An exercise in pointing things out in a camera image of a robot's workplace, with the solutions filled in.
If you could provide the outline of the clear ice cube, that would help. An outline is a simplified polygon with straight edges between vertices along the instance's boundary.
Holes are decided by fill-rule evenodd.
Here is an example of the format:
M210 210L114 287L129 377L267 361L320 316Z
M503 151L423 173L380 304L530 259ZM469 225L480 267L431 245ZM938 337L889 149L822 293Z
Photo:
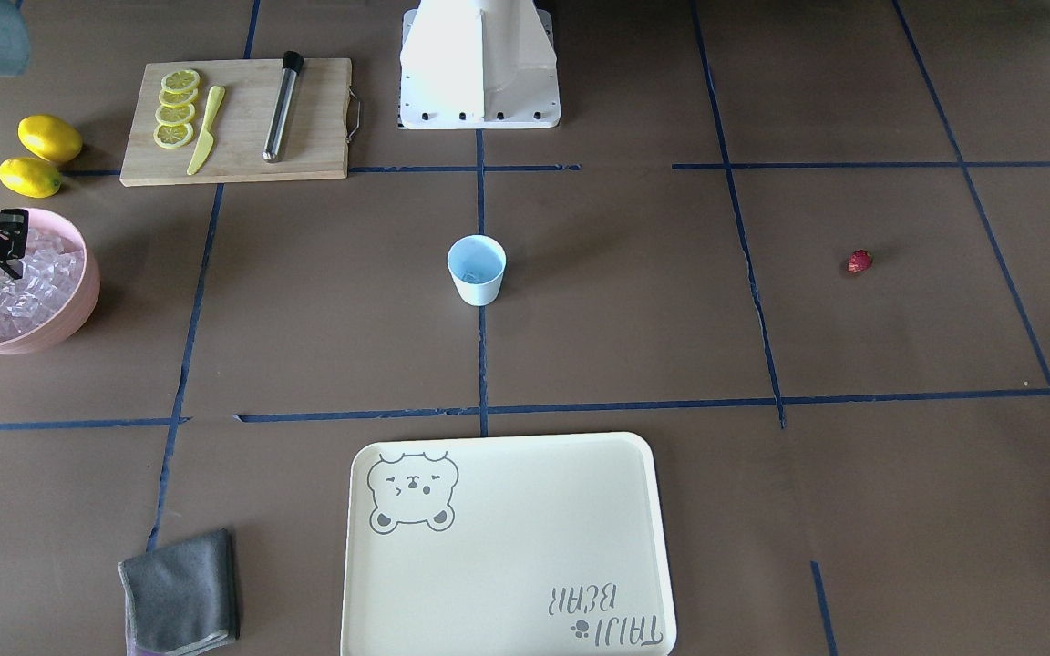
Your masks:
M462 280L470 285L488 285L494 279L499 277L499 270L488 269L488 267L470 267L464 272Z

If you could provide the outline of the pile of clear ice cubes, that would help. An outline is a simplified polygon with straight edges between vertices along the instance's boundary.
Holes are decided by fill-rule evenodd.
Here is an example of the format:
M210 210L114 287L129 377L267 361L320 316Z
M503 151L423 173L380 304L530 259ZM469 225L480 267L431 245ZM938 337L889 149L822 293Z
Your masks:
M49 230L28 236L21 277L0 269L0 342L47 323L69 302L85 270L85 250Z

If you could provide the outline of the light blue cup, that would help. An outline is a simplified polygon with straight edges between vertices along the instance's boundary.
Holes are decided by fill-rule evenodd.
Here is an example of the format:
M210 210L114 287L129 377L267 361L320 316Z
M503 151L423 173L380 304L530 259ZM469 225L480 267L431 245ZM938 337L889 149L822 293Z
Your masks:
M450 246L447 266L462 302L488 306L499 296L507 253L489 236L469 235Z

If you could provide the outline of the whole yellow lemon lower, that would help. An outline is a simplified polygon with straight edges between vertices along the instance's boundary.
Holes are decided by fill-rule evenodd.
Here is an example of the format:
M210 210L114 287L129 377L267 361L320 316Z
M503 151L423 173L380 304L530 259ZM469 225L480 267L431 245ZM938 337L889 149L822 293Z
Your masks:
M61 190L63 176L46 160L20 157L0 163L0 182L8 190L25 198L45 199Z

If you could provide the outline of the whole yellow lemon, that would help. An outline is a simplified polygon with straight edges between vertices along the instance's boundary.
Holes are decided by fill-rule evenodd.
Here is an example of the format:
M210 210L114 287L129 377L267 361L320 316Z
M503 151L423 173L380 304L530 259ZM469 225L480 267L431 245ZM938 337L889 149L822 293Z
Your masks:
M25 198L45 199L61 190L63 176L46 160L20 157L0 163L0 182L8 190Z
M33 155L52 165L66 165L82 153L82 134L59 117L32 115L18 121L18 141Z

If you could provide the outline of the pink bowl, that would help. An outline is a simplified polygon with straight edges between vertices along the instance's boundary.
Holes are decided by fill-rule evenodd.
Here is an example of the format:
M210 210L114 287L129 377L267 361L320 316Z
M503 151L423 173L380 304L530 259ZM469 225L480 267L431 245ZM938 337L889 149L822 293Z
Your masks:
M29 235L35 230L49 230L58 236L66 238L68 241L80 246L85 250L85 270L80 278L79 284L75 288L69 302L47 323L35 329L30 333L16 337L4 342L0 342L0 354L30 354L54 347L55 344L66 340L74 332L82 327L87 322L96 306L100 275L96 258L91 249L83 240L82 233L75 225L49 210L38 208L26 209L29 212Z

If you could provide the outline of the whole yellow lemon upper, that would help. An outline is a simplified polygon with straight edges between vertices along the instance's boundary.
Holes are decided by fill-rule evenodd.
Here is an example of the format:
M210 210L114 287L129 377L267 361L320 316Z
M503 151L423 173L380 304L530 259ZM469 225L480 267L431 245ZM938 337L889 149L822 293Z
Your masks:
M82 134L59 117L32 115L18 121L18 141L33 155L52 165L66 165L82 153Z

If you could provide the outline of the lemon slice bottom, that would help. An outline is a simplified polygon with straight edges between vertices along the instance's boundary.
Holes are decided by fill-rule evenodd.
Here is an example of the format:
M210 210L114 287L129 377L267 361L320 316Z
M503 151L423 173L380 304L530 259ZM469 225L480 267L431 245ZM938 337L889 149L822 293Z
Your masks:
M158 124L154 132L151 133L154 144L162 149L180 149L192 142L193 126L191 123L178 125Z

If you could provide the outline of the lemon slice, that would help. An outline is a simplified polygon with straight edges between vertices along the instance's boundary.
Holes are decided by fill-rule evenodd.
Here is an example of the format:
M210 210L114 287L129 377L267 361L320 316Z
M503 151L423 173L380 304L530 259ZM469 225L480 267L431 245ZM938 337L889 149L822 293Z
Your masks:
M155 118L158 124L162 126L183 126L192 122L196 117L196 108L193 103L178 105L178 107L167 107L160 105Z
M178 125L158 124L154 132L151 133L154 144L162 149L180 149L192 142L193 126L191 123Z
M189 88L186 91L171 91L163 88L159 92L158 99L159 103L165 108L182 108L192 104L198 96L200 89L196 87Z
M162 92L184 93L184 96L188 96L188 93L191 93L200 87L200 71L193 69L178 69L168 72L168 75L164 75L160 80L160 87Z

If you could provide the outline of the yellow plastic knife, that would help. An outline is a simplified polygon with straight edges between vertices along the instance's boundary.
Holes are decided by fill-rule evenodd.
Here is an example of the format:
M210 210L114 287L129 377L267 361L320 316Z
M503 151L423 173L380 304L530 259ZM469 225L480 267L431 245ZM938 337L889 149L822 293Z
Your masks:
M204 115L201 117L201 128L200 133L197 133L195 149L193 149L193 153L186 169L186 174L188 176L200 173L201 167L203 167L204 163L207 162L212 153L213 147L215 147L213 128L215 128L216 119L218 117L218 112L220 112L220 104L225 99L225 87L212 86L209 88L207 103L205 103L204 107Z

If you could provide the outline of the lemon slice top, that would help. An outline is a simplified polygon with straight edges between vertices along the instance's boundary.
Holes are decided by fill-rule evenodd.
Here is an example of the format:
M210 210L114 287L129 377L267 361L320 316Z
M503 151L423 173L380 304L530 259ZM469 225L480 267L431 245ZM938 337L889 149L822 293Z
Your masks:
M164 75L160 80L160 87L162 92L184 93L184 96L188 96L188 93L191 93L200 87L200 71L193 69L178 69L168 72L168 75Z

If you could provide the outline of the wooden cutting board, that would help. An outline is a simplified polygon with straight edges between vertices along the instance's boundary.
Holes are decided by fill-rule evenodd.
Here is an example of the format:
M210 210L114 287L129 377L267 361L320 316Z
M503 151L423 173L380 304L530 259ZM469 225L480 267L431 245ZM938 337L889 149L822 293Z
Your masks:
M215 146L195 174L187 165L195 149L191 141L178 149L155 144L161 80L178 69L201 75L200 128L209 88L226 93L212 133ZM278 162L262 160L275 100L284 77L281 59L242 61L180 61L146 64L140 83L119 179L126 187L163 184L208 184L257 181L344 179L346 176L346 109L351 105L353 62L349 58L307 58L297 76Z

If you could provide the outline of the red strawberry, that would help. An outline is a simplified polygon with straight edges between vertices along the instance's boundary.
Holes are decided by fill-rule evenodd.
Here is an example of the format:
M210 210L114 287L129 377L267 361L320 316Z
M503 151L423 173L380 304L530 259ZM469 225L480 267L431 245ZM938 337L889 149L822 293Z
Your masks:
M866 272L870 269L873 262L874 257L872 257L870 251L864 249L855 250L846 260L846 273L857 275Z

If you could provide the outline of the steel muddler black tip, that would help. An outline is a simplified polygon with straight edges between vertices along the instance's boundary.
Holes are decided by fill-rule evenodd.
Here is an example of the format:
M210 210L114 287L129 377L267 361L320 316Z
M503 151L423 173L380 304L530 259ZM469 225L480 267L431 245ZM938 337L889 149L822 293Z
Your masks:
M267 163L278 162L284 153L284 136L286 136L289 111L291 111L297 88L297 79L303 71L303 55L293 50L284 52L278 93L276 93L273 115L270 125L268 125L265 146L262 146L262 161Z

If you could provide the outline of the grey folded cloth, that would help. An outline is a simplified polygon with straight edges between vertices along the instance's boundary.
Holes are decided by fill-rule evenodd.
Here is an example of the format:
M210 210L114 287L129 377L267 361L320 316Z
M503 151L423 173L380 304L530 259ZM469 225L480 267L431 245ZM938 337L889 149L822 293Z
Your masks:
M233 536L226 528L118 564L128 655L201 655L239 638Z

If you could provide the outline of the cream bear serving tray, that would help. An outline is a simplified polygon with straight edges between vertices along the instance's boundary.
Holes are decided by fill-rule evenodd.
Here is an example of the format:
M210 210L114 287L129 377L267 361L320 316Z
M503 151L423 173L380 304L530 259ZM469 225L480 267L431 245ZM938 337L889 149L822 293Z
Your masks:
M677 632L640 436L392 441L355 454L343 655L668 655Z

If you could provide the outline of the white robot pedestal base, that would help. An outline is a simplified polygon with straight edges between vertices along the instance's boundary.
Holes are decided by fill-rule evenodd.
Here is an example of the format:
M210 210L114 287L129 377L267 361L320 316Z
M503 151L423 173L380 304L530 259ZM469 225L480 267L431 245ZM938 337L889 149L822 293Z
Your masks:
M553 21L534 1L421 1L403 15L399 59L403 129L560 124Z

